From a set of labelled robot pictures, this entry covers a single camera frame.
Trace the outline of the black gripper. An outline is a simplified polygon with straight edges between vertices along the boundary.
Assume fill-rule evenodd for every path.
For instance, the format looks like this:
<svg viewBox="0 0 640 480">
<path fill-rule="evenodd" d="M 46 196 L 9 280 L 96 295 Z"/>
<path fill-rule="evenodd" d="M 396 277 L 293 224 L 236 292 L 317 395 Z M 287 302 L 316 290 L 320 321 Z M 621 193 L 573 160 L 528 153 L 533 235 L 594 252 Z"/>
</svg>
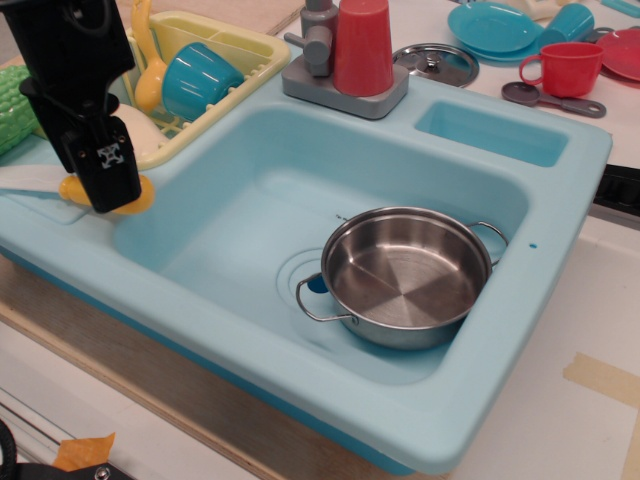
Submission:
<svg viewBox="0 0 640 480">
<path fill-rule="evenodd" d="M 94 210 L 137 200 L 133 144 L 109 92 L 135 65 L 115 2 L 4 1 L 1 11 L 30 73 L 25 92 L 41 128 Z"/>
</svg>

